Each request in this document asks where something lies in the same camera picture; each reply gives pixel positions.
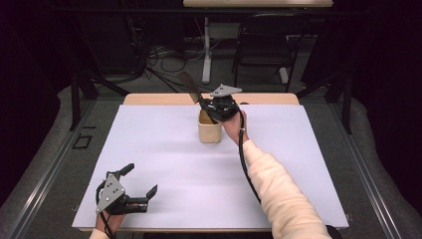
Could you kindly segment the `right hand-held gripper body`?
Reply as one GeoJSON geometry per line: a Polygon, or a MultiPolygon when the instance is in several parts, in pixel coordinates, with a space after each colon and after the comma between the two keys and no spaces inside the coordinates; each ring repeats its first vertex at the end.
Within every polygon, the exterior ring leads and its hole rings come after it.
{"type": "Polygon", "coordinates": [[[232,95],[241,93],[240,88],[221,85],[214,90],[208,100],[208,105],[200,108],[206,111],[210,117],[218,121],[226,121],[238,112],[238,105],[232,95]]]}

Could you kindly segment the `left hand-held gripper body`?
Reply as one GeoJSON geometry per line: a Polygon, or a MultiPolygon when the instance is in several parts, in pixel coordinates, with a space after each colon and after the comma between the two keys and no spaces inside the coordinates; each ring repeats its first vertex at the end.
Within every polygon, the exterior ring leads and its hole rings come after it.
{"type": "Polygon", "coordinates": [[[96,213],[107,212],[109,215],[145,213],[148,206],[147,197],[131,198],[120,184],[114,173],[109,173],[100,185],[96,213]]]}

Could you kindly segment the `cream square cup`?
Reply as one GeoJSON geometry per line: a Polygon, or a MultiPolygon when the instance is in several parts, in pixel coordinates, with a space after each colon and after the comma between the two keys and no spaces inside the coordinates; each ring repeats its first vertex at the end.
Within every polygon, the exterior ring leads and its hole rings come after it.
{"type": "Polygon", "coordinates": [[[202,143],[218,143],[222,138],[222,126],[214,123],[205,111],[198,116],[198,134],[202,143]]]}

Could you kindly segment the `dark brown comb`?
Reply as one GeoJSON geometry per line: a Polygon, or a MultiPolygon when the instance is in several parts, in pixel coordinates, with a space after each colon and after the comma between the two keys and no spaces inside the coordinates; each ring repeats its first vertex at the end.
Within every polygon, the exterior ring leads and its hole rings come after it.
{"type": "Polygon", "coordinates": [[[188,73],[186,72],[180,73],[178,75],[178,79],[181,81],[181,83],[187,90],[194,104],[197,104],[203,101],[201,92],[199,91],[195,81],[192,79],[192,77],[188,73]]]}

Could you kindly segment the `person's right hand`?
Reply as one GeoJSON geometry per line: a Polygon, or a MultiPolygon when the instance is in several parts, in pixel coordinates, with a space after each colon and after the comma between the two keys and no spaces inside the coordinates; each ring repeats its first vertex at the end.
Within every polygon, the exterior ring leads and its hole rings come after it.
{"type": "Polygon", "coordinates": [[[242,143],[249,139],[247,133],[247,116],[244,111],[240,111],[231,119],[223,121],[222,127],[236,144],[239,144],[240,139],[242,143]]]}

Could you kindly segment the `person's left hand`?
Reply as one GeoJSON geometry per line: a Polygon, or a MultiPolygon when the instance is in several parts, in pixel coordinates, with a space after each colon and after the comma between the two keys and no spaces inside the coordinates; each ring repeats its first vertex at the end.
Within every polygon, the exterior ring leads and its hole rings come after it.
{"type": "Polygon", "coordinates": [[[105,210],[97,215],[94,229],[101,230],[106,235],[114,234],[122,224],[125,214],[110,215],[105,210]]]}

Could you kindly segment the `white table mat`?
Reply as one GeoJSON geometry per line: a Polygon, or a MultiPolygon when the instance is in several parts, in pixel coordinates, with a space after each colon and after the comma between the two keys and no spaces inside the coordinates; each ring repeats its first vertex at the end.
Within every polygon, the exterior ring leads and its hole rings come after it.
{"type": "MultiPolygon", "coordinates": [[[[348,222],[302,106],[246,105],[248,134],[291,174],[322,221],[336,228],[348,222]]],[[[131,197],[157,189],[145,213],[122,224],[140,231],[267,231],[267,217],[252,192],[238,148],[228,137],[203,143],[196,106],[120,106],[91,182],[73,222],[95,223],[96,189],[106,173],[128,164],[121,179],[131,197]]]]}

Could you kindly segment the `black folding chair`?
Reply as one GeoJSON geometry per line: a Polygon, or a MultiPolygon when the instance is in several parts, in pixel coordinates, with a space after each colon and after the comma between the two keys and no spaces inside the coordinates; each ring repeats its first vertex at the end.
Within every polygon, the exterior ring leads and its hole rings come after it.
{"type": "Polygon", "coordinates": [[[234,86],[238,86],[239,68],[288,69],[285,92],[290,89],[301,41],[310,21],[295,14],[259,13],[239,26],[232,65],[234,86]]]}

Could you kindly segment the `wooden desk with white legs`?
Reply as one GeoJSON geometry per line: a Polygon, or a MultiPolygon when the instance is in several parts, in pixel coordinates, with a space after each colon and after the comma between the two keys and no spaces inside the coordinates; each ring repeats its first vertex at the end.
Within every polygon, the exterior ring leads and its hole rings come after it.
{"type": "MultiPolygon", "coordinates": [[[[236,9],[276,9],[294,8],[313,9],[330,8],[332,0],[183,0],[185,8],[193,10],[236,10],[236,9]]],[[[235,30],[239,23],[212,23],[208,16],[204,17],[204,64],[202,73],[202,83],[209,84],[211,81],[211,39],[235,39],[235,30]]]]}

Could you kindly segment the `aluminium floor rail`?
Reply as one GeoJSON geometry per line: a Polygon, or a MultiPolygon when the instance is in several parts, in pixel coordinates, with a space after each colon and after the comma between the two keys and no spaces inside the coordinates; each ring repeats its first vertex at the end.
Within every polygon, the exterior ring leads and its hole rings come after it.
{"type": "Polygon", "coordinates": [[[365,193],[386,239],[402,239],[402,236],[391,216],[391,213],[387,208],[386,203],[382,198],[377,186],[375,185],[375,182],[352,135],[346,131],[342,124],[340,109],[336,104],[328,104],[328,108],[330,109],[334,121],[351,152],[356,173],[358,174],[361,184],[365,190],[365,193]]]}
{"type": "Polygon", "coordinates": [[[33,222],[40,207],[45,201],[50,189],[52,188],[61,168],[63,167],[67,155],[70,153],[74,143],[79,137],[79,133],[83,128],[83,123],[90,116],[96,101],[87,101],[81,112],[80,122],[73,130],[67,130],[66,135],[61,141],[60,146],[52,156],[52,160],[47,163],[43,174],[37,180],[37,184],[25,200],[25,204],[21,207],[16,220],[6,234],[6,239],[23,239],[29,226],[33,222]]]}

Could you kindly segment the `black metal frame stand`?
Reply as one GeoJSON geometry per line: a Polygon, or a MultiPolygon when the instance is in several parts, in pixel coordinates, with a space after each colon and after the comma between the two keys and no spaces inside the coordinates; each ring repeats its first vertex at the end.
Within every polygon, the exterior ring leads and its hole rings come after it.
{"type": "Polygon", "coordinates": [[[352,80],[341,64],[341,33],[339,20],[326,20],[318,34],[311,55],[308,59],[302,82],[306,87],[296,93],[301,99],[320,87],[329,84],[324,96],[327,103],[342,100],[341,123],[347,133],[350,129],[350,104],[352,80]]]}
{"type": "Polygon", "coordinates": [[[101,74],[96,73],[86,66],[78,51],[76,38],[65,37],[64,45],[67,46],[67,55],[72,62],[74,76],[71,79],[71,96],[72,96],[72,124],[71,130],[74,130],[82,122],[81,98],[83,94],[89,101],[95,101],[99,97],[99,92],[95,87],[95,83],[118,93],[120,96],[127,96],[129,91],[124,90],[118,85],[110,82],[101,74]]]}

